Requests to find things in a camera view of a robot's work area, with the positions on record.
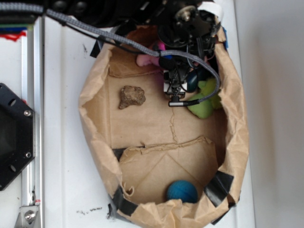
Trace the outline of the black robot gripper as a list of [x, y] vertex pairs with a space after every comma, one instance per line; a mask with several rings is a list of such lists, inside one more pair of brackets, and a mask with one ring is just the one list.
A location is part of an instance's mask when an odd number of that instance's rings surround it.
[[219, 29], [217, 15], [186, 6], [175, 14], [169, 25], [158, 26], [158, 36], [167, 50], [181, 50], [204, 59], [214, 54]]

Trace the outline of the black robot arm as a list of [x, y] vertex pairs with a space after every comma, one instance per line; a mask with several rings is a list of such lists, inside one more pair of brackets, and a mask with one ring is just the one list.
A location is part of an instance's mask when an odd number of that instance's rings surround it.
[[167, 48], [187, 50], [204, 57], [215, 46], [219, 17], [200, 0], [49, 0], [56, 12], [74, 16], [98, 28], [120, 26], [124, 36], [139, 25], [156, 26]]

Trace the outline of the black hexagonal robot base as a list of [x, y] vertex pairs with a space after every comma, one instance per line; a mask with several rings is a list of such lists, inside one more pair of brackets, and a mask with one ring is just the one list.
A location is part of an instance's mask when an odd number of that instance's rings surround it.
[[5, 190], [34, 158], [34, 111], [0, 84], [0, 190]]

